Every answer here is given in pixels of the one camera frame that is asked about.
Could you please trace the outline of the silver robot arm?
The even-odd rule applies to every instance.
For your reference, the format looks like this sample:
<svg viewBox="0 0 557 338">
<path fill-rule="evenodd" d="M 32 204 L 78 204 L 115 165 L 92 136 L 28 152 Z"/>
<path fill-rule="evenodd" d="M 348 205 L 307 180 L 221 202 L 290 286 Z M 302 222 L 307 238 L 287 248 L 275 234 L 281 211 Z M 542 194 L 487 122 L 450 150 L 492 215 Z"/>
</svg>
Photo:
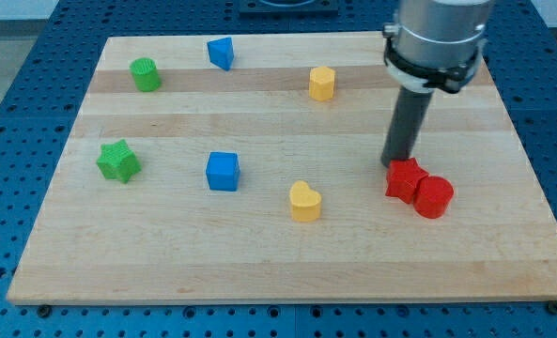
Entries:
<svg viewBox="0 0 557 338">
<path fill-rule="evenodd" d="M 389 74 L 412 92 L 459 92 L 480 66 L 493 5 L 493 0 L 401 0 L 382 31 Z"/>
</svg>

